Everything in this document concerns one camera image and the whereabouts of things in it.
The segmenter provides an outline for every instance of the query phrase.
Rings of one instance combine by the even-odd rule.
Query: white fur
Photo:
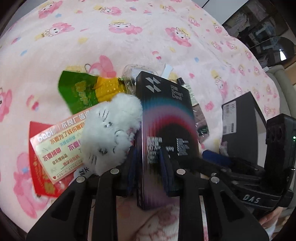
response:
[[[122,164],[141,119],[142,105],[133,95],[119,93],[111,102],[97,104],[80,139],[83,162],[98,175]]]

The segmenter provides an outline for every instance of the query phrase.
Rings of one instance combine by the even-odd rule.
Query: bed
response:
[[[128,64],[159,75],[169,64],[170,79],[191,85],[210,133],[201,150],[219,150],[221,106],[246,92],[266,119],[279,114],[277,88],[253,54],[190,0],[47,1],[0,39],[0,207],[24,231],[55,200],[32,185],[30,121],[71,115],[57,89],[63,70],[119,77]],[[176,240],[178,210],[176,202],[143,212],[134,198],[120,199],[120,240]]]

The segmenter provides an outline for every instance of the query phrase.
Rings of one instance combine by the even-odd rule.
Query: metal screw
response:
[[[186,173],[186,171],[185,171],[184,169],[178,169],[178,170],[177,170],[177,173],[178,173],[179,175],[184,175],[184,174]]]
[[[85,177],[78,177],[78,178],[76,178],[76,182],[78,182],[78,183],[82,183],[84,181],[85,181]]]
[[[117,168],[113,168],[110,172],[111,174],[118,174],[119,170]]]
[[[213,182],[213,183],[218,183],[219,181],[220,181],[220,179],[218,177],[211,178],[211,182]]]

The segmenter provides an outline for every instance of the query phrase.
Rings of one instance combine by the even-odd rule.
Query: black box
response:
[[[137,202],[146,210],[172,202],[161,181],[160,145],[166,147],[170,158],[177,160],[181,168],[190,168],[192,158],[198,155],[198,142],[187,89],[141,72],[136,79],[136,96],[143,106],[142,126],[136,136],[140,161]]]
[[[251,163],[258,163],[258,139],[265,144],[266,121],[251,92],[222,105],[223,138],[227,142],[229,157],[240,157]],[[262,147],[262,161],[265,161],[266,146]]]

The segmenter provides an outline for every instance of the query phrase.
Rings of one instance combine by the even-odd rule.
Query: das logo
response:
[[[253,202],[253,203],[259,203],[260,201],[260,197],[255,198],[255,197],[251,197],[250,195],[246,194],[243,198],[243,201],[248,201],[248,202]]]

